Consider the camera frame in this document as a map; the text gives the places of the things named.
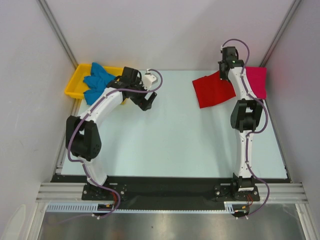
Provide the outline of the red t shirt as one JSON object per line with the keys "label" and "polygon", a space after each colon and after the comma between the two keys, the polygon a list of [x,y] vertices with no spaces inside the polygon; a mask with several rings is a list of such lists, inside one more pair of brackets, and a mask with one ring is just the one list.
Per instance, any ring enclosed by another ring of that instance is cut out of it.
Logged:
{"label": "red t shirt", "polygon": [[192,85],[200,109],[213,107],[236,97],[232,84],[221,79],[219,71],[193,80]]}

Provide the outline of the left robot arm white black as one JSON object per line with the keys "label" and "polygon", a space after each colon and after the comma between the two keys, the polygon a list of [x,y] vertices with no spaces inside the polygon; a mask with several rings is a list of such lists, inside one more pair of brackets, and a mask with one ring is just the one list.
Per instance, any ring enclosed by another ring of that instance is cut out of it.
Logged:
{"label": "left robot arm white black", "polygon": [[99,127],[127,99],[142,111],[151,109],[157,96],[155,84],[163,84],[163,76],[158,70],[147,69],[142,74],[137,69],[125,67],[121,75],[106,84],[102,94],[86,111],[66,120],[67,158],[72,163],[81,164],[87,182],[94,186],[93,194],[100,200],[107,199],[112,189],[105,184],[108,174],[99,156],[102,149]]}

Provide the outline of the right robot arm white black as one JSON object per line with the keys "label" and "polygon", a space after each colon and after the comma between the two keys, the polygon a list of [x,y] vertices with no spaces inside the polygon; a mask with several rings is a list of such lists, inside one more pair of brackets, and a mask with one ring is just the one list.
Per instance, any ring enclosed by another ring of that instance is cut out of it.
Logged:
{"label": "right robot arm white black", "polygon": [[235,130],[237,142],[237,156],[235,171],[229,189],[221,186],[215,194],[221,194],[225,201],[247,201],[248,195],[255,195],[259,199],[258,188],[252,174],[252,146],[254,132],[260,124],[263,103],[253,92],[245,62],[239,59],[238,50],[234,46],[223,46],[220,49],[222,60],[219,64],[221,80],[232,84],[236,103],[230,116],[230,125]]}

